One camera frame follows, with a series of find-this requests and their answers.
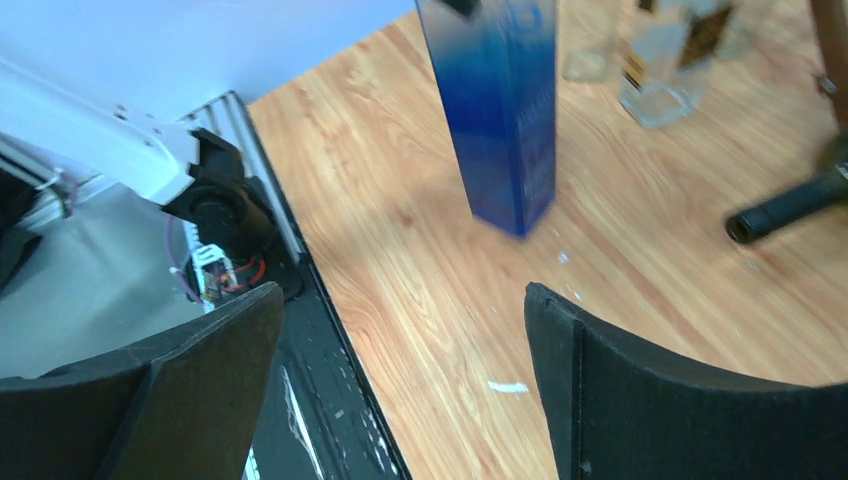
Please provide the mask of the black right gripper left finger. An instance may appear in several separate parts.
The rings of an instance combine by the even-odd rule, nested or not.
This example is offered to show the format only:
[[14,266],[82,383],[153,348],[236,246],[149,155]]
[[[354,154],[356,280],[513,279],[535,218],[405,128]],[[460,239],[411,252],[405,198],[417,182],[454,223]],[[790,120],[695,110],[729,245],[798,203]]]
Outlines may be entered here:
[[269,282],[192,321],[1,382],[5,479],[238,479],[284,324]]

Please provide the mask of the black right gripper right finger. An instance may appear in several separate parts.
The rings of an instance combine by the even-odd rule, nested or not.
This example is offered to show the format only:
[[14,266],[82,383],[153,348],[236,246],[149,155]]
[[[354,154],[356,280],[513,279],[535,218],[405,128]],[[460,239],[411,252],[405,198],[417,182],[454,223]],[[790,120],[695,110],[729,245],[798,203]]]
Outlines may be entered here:
[[524,319],[562,479],[843,479],[847,387],[685,357],[531,283]]

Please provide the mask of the tall clear glass bottle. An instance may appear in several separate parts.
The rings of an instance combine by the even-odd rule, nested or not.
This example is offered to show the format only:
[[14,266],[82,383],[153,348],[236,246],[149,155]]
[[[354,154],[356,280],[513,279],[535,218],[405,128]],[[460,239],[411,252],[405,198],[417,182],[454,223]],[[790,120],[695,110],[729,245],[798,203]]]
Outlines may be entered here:
[[574,83],[602,83],[612,67],[621,1],[560,2],[561,75]]

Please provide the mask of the clear whisky bottle black label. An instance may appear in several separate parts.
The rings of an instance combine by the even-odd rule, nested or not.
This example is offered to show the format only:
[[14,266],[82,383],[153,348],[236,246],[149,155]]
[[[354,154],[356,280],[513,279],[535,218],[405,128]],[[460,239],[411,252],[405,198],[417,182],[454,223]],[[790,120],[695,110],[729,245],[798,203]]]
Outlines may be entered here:
[[619,102],[657,129],[698,107],[737,1],[638,1],[622,62]]

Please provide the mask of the blue square bottle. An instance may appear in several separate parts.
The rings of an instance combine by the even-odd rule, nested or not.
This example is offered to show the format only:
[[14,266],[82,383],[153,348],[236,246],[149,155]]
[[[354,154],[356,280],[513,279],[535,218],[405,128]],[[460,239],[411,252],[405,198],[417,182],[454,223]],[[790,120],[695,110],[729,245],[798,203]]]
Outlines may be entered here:
[[416,7],[471,212],[525,237],[556,196],[559,5]]

